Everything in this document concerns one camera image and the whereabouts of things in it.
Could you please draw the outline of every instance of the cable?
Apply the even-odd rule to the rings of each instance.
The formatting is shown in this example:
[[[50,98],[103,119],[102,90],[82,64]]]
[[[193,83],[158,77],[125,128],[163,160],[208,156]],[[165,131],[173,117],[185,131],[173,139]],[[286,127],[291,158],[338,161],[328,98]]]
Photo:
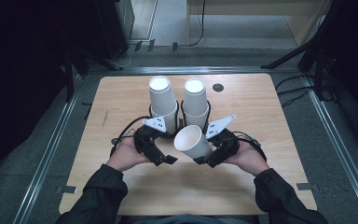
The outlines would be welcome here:
[[[301,76],[289,77],[289,78],[287,78],[287,79],[282,80],[280,83],[278,83],[278,84],[275,86],[275,91],[278,89],[279,86],[281,86],[281,85],[283,84],[283,82],[286,82],[286,81],[288,81],[288,80],[292,80],[292,79],[295,79],[295,78],[298,78],[298,77],[314,77],[314,76],[301,75]]]
[[[121,140],[123,140],[126,137],[134,137],[134,135],[125,135],[125,136],[122,136],[121,138],[113,138],[111,142],[113,145],[115,145],[115,144],[120,143]]]
[[[131,63],[131,56],[129,54],[129,49],[132,49],[133,47],[135,47],[135,45],[132,45],[132,46],[128,47],[126,50],[123,50],[114,60],[110,60],[109,62],[119,68],[127,67]],[[120,65],[120,64],[115,63],[115,60],[120,58],[124,52],[127,53],[127,57],[129,58],[129,61],[125,65]]]
[[[247,134],[247,133],[243,133],[243,132],[232,132],[232,133],[240,133],[241,135],[246,136],[246,137],[248,137],[249,139],[252,139],[252,137],[249,136],[249,134]],[[218,146],[218,145],[220,145],[220,144],[222,144],[222,143],[224,143],[224,142],[228,142],[228,141],[232,141],[232,140],[240,140],[240,141],[247,142],[247,139],[245,139],[244,137],[240,137],[241,135],[236,135],[235,138],[225,138],[225,139],[222,139],[222,140],[220,140],[220,141],[218,141],[218,142],[215,142],[214,145],[215,145],[215,146]]]
[[[113,144],[112,150],[110,151],[110,155],[112,155],[117,147],[117,143],[119,142],[118,140],[123,139],[123,135],[124,133],[130,128],[130,126],[132,126],[134,123],[136,123],[137,121],[141,120],[141,119],[151,119],[150,116],[141,116],[135,120],[133,120],[131,123],[129,123],[129,125],[127,125],[127,127],[121,132],[121,134],[118,136],[117,141]]]
[[[296,88],[296,89],[292,89],[290,91],[281,91],[281,92],[277,92],[278,95],[283,95],[289,92],[293,92],[293,91],[301,91],[301,90],[313,90],[315,88],[315,86],[307,86],[307,87],[300,87],[300,88]]]
[[[202,40],[203,34],[204,34],[205,1],[206,0],[203,0],[203,4],[202,4],[202,22],[201,22],[201,36],[200,36],[200,39],[196,43],[193,43],[193,44],[190,44],[190,45],[178,45],[178,47],[194,47],[194,46],[198,45],[199,42]]]
[[[290,105],[292,102],[294,102],[295,100],[300,99],[301,97],[305,96],[305,94],[307,94],[310,91],[313,91],[313,90],[307,90],[304,93],[302,93],[301,95],[297,96],[296,98],[293,98],[291,100],[286,101],[284,104],[282,104],[282,107]]]

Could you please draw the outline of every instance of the white triangular marker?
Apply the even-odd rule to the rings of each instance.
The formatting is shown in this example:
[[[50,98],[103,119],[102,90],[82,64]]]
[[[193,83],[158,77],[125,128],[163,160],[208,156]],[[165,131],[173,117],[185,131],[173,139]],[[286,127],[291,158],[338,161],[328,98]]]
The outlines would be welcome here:
[[[167,128],[165,127],[164,116],[156,117],[152,119],[144,119],[143,124],[152,129],[156,129],[157,131],[160,131],[162,133],[167,132]]]
[[[225,128],[228,126],[228,124],[231,123],[232,120],[236,118],[235,115],[231,115],[229,117],[219,119],[213,122],[209,122],[208,124],[208,130],[206,131],[206,139],[210,139],[214,137],[215,135],[220,134]]]

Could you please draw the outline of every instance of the stacked paper cups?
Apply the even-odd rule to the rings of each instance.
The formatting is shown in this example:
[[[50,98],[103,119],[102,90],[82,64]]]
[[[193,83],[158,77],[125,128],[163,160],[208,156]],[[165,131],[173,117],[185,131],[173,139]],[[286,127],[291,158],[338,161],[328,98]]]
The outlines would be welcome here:
[[[202,79],[192,77],[185,83],[183,110],[186,126],[197,125],[203,130],[210,108]]]
[[[172,91],[171,82],[165,76],[152,77],[149,81],[151,115],[153,118],[163,116],[167,132],[176,132],[176,112],[178,104]]]

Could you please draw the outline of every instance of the person's right hand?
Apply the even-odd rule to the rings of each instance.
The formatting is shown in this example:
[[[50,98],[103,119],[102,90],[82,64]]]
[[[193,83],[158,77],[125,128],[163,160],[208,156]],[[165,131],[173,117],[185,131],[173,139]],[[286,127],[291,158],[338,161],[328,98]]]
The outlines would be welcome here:
[[[238,165],[243,171],[257,176],[261,172],[269,169],[263,157],[249,144],[240,142],[237,154],[229,157],[223,163]]]

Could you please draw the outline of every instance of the dark sleeve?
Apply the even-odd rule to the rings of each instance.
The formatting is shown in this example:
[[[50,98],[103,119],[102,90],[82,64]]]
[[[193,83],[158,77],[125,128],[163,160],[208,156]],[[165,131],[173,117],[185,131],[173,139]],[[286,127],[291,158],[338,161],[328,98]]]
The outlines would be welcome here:
[[[89,179],[71,211],[62,214],[56,224],[115,223],[118,207],[127,193],[123,174],[103,164]]]
[[[327,223],[322,214],[307,209],[293,187],[273,169],[255,178],[255,201],[261,210],[268,212],[270,223]]]

